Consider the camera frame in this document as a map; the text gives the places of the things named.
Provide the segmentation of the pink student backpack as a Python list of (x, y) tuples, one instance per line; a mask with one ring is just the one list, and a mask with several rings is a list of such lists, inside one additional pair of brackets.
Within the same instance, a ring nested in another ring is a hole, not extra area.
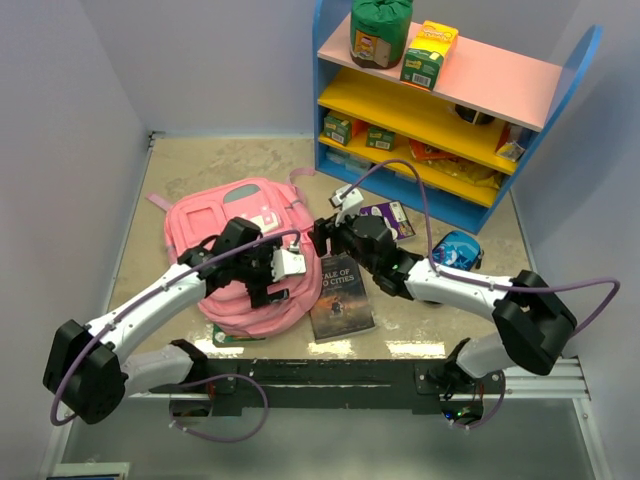
[(245, 285), (233, 280), (199, 302), (198, 308), (225, 332), (258, 338), (276, 335), (293, 326), (318, 300), (321, 260), (308, 237), (314, 219), (304, 194), (290, 180), (281, 183), (254, 177), (191, 194), (174, 203), (155, 194), (146, 199), (166, 212), (164, 236), (171, 263), (189, 248), (213, 247), (215, 237), (235, 217), (252, 222), (264, 235), (289, 229), (301, 232), (298, 248), (305, 257), (307, 272), (268, 286), (269, 292), (287, 288), (287, 300), (252, 308)]

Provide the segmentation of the Tale of Two Cities book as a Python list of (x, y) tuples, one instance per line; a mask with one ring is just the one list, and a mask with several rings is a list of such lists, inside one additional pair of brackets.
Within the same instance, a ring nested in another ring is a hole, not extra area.
[(322, 288), (310, 310), (316, 343), (361, 334), (376, 327), (360, 266), (346, 254), (322, 259)]

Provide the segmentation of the blue shark pencil case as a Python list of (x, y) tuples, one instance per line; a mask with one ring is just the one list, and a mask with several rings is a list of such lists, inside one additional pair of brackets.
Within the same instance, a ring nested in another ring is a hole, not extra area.
[(479, 269), (484, 250), (470, 235), (454, 230), (446, 234), (431, 251), (436, 263), (463, 271)]

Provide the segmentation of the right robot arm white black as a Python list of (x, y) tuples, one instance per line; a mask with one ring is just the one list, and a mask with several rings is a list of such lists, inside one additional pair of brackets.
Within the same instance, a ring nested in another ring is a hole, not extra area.
[(576, 329), (575, 316), (536, 273), (494, 277), (433, 264), (399, 247), (379, 217), (318, 219), (309, 237), (319, 256), (348, 255), (390, 296), (452, 306), (494, 323), (496, 333), (462, 340), (428, 372), (448, 394), (469, 392), (512, 366), (548, 375)]

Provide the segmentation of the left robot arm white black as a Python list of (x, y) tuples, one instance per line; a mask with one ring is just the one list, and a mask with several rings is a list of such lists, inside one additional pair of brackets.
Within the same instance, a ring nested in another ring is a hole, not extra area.
[(302, 273), (301, 233), (288, 229), (265, 234), (249, 220), (231, 219), (178, 255), (161, 277), (130, 300), (85, 324), (69, 320), (55, 332), (43, 385), (53, 396), (50, 421), (73, 418), (96, 424), (132, 395), (177, 385), (200, 390), (207, 380), (207, 357), (178, 340), (150, 354), (136, 348), (185, 309), (234, 281), (259, 299), (268, 287)]

